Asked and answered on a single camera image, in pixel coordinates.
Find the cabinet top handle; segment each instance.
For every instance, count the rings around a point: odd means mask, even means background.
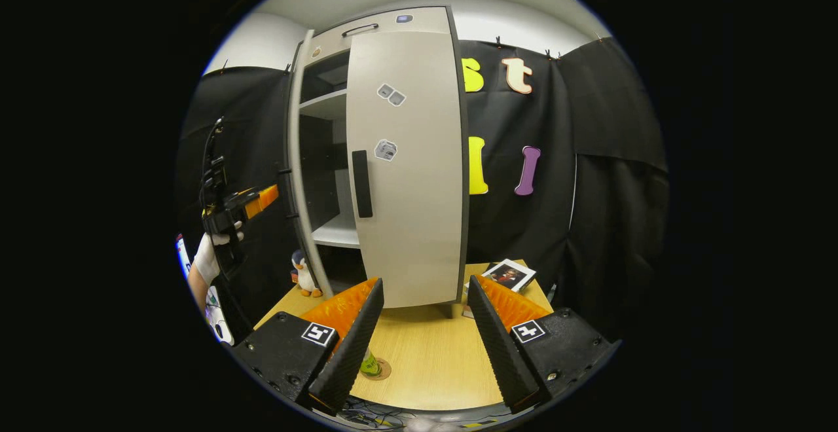
[[[373,27],[373,29],[375,29],[376,27],[378,27],[378,23],[364,24],[364,26],[353,27],[353,29],[347,29],[346,31],[344,31],[344,33],[342,33],[342,35],[341,35],[341,36],[343,36],[343,37],[345,38],[345,37],[346,37],[346,35],[348,35],[349,33],[353,32],[354,30],[356,30],[356,29],[361,29],[362,27],[368,27],[368,26],[372,26],[372,27]]]

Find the white shelf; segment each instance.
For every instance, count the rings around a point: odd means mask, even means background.
[[[322,119],[346,119],[346,89],[300,103],[300,114]]]
[[[351,212],[344,211],[333,217],[328,223],[312,232],[312,239],[317,244],[333,247],[360,248],[355,218]]]

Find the penguin toy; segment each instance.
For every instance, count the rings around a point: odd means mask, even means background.
[[[291,254],[291,264],[294,266],[294,269],[291,271],[291,280],[300,285],[302,295],[314,296],[314,298],[323,296],[323,292],[317,286],[317,280],[308,271],[308,265],[306,265],[306,258],[302,254],[302,250],[295,250]]]

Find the cable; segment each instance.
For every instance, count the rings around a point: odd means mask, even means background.
[[[373,411],[368,411],[368,410],[364,410],[364,409],[344,409],[343,411],[359,411],[359,412],[362,412],[362,413],[373,412]],[[375,422],[378,419],[378,414],[375,414],[374,417],[372,417],[372,418],[367,417],[364,414],[358,414],[357,416],[353,416],[353,417],[356,417],[357,419],[371,420],[371,421]],[[388,427],[388,428],[385,428],[385,429],[379,429],[379,427],[378,427],[379,425],[380,425],[380,423],[375,424],[374,429],[359,429],[359,430],[394,430],[394,429],[404,429],[406,427],[405,424],[402,423],[401,425],[398,425],[398,426],[395,426],[395,427]]]
[[[350,406],[353,406],[353,404],[350,401],[348,401],[348,399],[347,399],[347,403]],[[371,408],[371,406],[369,406],[368,402],[365,399],[360,400],[360,403],[363,403],[363,405],[366,409],[349,408],[349,409],[343,409],[343,411],[356,411],[356,412],[361,412],[361,413],[373,414],[372,420],[374,422],[376,422],[377,424],[375,424],[375,428],[372,429],[372,430],[392,430],[392,429],[402,429],[402,428],[404,428],[404,426],[405,426],[404,419],[405,418],[402,418],[398,415],[398,414],[402,414],[404,412],[403,409],[392,409],[389,412],[383,412],[383,411],[376,411],[373,408]],[[393,419],[399,419],[401,423],[398,424],[398,426],[395,426],[395,427],[392,427],[392,428],[385,428],[385,429],[379,428],[378,426],[383,425],[383,423],[386,422],[388,417],[392,417]]]
[[[480,419],[474,419],[474,420],[471,420],[471,419],[468,419],[468,420],[447,420],[447,421],[445,421],[445,423],[449,423],[449,422],[480,422],[481,420],[488,419],[490,417],[504,417],[505,415],[510,415],[510,414],[512,414],[512,413],[509,412],[509,413],[506,413],[506,414],[488,415],[488,416],[485,416],[485,417],[481,417]]]
[[[218,118],[218,121],[216,121],[215,124],[213,124],[213,127],[210,128],[209,134],[207,135],[207,140],[204,141],[204,153],[201,155],[201,178],[200,178],[201,187],[200,187],[200,190],[198,190],[198,203],[200,203],[202,211],[206,211],[206,208],[207,208],[206,200],[204,199],[204,172],[206,171],[204,169],[204,166],[206,166],[206,161],[207,161],[207,148],[209,148],[210,140],[212,140],[212,136],[213,136],[213,134],[215,134],[215,128],[218,127],[218,125],[219,125],[219,123],[221,122],[222,119],[224,119],[223,115],[221,116],[221,118]],[[209,234],[209,236],[210,236],[209,237],[209,244],[212,246],[212,249],[213,249],[212,250],[212,256],[213,256],[213,259],[215,259],[215,264],[218,265],[218,269],[219,269],[220,272],[224,272],[224,270],[221,268],[221,263],[219,263],[219,261],[218,261],[218,256],[215,255],[215,241],[213,241],[213,238],[212,238],[212,231],[209,231],[207,229],[207,223],[206,223],[206,220],[204,220],[203,217],[201,218],[201,226],[204,227],[204,232]]]

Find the black door handle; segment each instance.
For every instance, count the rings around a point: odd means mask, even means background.
[[[369,196],[369,169],[366,151],[352,151],[352,173],[355,178],[355,202],[358,217],[372,217],[372,198]]]
[[[341,33],[341,36],[343,36],[345,38],[346,35],[353,32],[354,30],[361,29],[362,27],[368,27],[368,26],[372,26],[372,29],[375,29],[376,27],[378,27],[378,23],[370,23],[370,24],[365,24],[364,26],[353,27],[353,29],[347,29],[343,33]]]

